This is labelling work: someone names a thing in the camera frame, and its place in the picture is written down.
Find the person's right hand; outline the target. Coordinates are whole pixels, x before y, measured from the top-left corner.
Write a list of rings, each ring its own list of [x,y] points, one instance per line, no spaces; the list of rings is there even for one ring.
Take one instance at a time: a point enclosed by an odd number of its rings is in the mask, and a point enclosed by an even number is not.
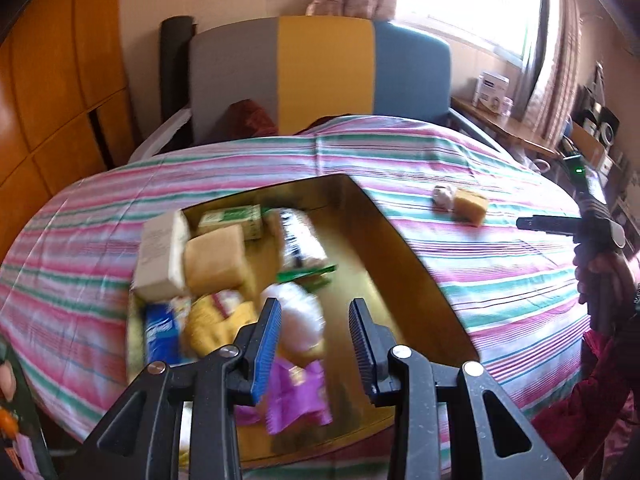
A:
[[[618,252],[596,254],[586,244],[575,247],[575,278],[578,302],[586,304],[590,326],[610,336],[615,326],[631,318],[637,310],[639,260]]]

